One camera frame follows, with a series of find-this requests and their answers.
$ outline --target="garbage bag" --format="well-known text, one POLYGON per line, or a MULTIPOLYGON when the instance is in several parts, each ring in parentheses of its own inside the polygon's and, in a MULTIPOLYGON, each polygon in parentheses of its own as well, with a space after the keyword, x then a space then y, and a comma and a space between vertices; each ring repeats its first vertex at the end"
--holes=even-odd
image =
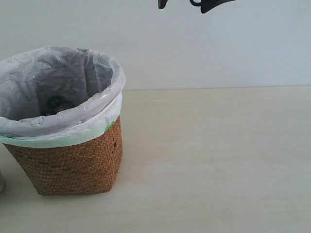
POLYGON ((121 66, 98 51, 45 47, 5 59, 0 62, 0 142, 21 145, 76 134, 83 141, 81 133, 118 117, 125 82, 121 66), (75 107, 41 116, 52 96, 75 107))

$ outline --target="woven basket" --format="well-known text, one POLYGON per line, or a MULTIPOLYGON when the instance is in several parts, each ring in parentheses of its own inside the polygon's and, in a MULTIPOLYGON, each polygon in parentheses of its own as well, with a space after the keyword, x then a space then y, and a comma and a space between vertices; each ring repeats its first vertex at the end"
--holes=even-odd
POLYGON ((120 117, 102 136, 60 148, 5 145, 41 195, 81 195, 111 190, 122 157, 120 117))

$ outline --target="light wood surface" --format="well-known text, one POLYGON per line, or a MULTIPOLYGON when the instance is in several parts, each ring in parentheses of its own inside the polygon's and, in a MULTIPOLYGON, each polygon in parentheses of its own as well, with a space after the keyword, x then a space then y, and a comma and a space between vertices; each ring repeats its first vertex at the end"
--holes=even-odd
POLYGON ((311 87, 125 92, 103 195, 41 197, 0 146, 0 233, 304 233, 311 87))

